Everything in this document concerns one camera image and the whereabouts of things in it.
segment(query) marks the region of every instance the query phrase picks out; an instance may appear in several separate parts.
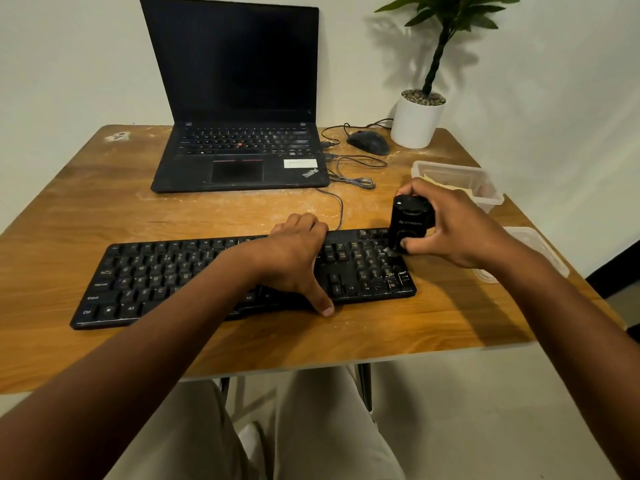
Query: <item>wooden table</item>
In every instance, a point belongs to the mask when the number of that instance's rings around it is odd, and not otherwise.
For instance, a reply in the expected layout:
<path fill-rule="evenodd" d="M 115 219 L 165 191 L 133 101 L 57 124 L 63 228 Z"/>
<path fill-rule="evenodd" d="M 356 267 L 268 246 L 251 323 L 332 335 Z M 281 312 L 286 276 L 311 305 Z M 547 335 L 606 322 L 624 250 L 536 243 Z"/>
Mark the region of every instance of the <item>wooden table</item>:
<path fill-rule="evenodd" d="M 108 244 L 268 233 L 292 212 L 313 212 L 334 228 L 339 204 L 313 189 L 156 195 L 149 186 L 170 127 L 107 126 L 80 150 L 0 237 L 0 393 L 32 390 L 118 329 L 74 331 L 69 321 Z M 329 135 L 342 137 L 342 130 Z M 117 133 L 128 132 L 126 136 Z M 336 153 L 354 154 L 343 144 Z M 392 145 L 389 167 L 341 165 L 371 176 L 375 191 L 334 184 L 344 228 L 387 226 L 396 189 L 416 160 L 477 166 L 446 130 L 430 147 Z M 505 226 L 532 226 L 506 199 L 492 211 Z M 366 362 L 414 353 L 534 340 L 500 285 L 433 257 L 406 259 L 418 287 L 411 299 L 339 308 L 326 319 L 279 312 L 226 322 L 190 377 Z M 570 280 L 613 319 L 615 313 L 573 269 Z"/>

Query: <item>person's right arm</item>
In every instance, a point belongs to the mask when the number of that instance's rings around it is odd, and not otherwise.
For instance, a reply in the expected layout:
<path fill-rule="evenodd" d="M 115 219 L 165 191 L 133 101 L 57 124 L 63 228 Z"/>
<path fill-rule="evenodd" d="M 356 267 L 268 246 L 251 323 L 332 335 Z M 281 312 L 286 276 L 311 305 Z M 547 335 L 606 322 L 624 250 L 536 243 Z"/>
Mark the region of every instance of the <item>person's right arm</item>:
<path fill-rule="evenodd" d="M 420 178 L 398 193 L 426 197 L 436 209 L 435 233 L 405 239 L 407 252 L 492 273 L 520 307 L 618 474 L 640 477 L 640 347 L 466 193 Z"/>

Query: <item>artificial plant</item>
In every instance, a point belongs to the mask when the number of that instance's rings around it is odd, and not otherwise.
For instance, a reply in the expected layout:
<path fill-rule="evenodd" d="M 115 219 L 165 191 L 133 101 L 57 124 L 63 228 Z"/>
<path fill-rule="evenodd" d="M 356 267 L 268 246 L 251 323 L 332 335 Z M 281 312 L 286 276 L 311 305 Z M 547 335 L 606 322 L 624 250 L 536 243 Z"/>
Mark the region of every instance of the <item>artificial plant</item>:
<path fill-rule="evenodd" d="M 487 14 L 504 10 L 505 4 L 518 3 L 520 0 L 396 0 L 376 10 L 390 11 L 416 3 L 418 14 L 414 16 L 405 27 L 412 27 L 436 17 L 442 25 L 438 47 L 433 55 L 431 69 L 422 88 L 422 94 L 428 98 L 433 88 L 433 81 L 440 68 L 440 59 L 444 53 L 444 47 L 449 40 L 459 31 L 470 32 L 472 27 L 496 30 L 495 24 Z"/>

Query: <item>black mouse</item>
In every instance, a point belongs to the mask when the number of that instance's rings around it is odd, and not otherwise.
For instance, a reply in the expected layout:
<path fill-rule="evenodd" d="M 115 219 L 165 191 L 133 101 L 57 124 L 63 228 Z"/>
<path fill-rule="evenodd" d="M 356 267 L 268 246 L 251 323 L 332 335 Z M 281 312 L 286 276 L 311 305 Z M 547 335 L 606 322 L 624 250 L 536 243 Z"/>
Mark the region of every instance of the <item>black mouse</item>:
<path fill-rule="evenodd" d="M 388 155 L 391 151 L 385 137 L 375 131 L 358 131 L 349 135 L 347 143 L 359 150 L 381 157 Z"/>

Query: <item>white pot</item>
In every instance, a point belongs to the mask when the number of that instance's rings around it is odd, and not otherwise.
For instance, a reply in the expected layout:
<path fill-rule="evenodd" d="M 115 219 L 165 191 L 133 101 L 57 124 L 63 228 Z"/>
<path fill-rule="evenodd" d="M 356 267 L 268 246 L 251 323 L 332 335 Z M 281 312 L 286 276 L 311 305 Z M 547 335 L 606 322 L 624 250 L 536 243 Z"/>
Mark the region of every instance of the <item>white pot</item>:
<path fill-rule="evenodd" d="M 426 148 L 433 138 L 445 104 L 424 106 L 400 96 L 391 139 L 400 146 L 418 150 Z"/>

